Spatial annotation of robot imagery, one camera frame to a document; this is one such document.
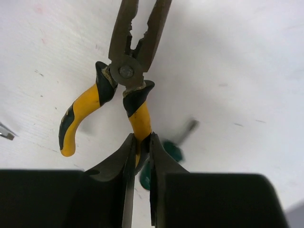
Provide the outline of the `yellow black combination pliers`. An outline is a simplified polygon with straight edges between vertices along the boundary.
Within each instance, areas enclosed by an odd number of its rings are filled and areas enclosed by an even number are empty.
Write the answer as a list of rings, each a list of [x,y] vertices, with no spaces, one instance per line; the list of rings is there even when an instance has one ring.
[[[163,28],[171,7],[170,0],[157,0],[147,21],[147,31],[131,48],[132,20],[138,11],[137,0],[123,0],[112,32],[108,58],[111,64],[97,61],[96,80],[67,109],[58,133],[60,152],[65,157],[76,151],[76,131],[80,123],[91,113],[112,100],[118,85],[125,87],[123,105],[131,123],[136,145],[136,169],[138,172],[149,157],[152,134],[147,96],[155,83],[144,79],[157,51]]]

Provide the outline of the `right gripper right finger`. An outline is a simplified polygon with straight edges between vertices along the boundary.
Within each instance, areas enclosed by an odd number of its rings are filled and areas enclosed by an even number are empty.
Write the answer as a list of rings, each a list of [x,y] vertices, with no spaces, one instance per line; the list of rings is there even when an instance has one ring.
[[[156,228],[165,227],[166,175],[169,173],[188,173],[163,148],[159,136],[150,138],[150,208],[151,224]]]

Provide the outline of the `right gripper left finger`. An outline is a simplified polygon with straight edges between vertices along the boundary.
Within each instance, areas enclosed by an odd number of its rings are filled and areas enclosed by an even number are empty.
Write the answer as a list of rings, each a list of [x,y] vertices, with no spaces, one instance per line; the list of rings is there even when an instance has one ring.
[[[130,228],[135,181],[135,137],[84,172],[68,212],[70,228]]]

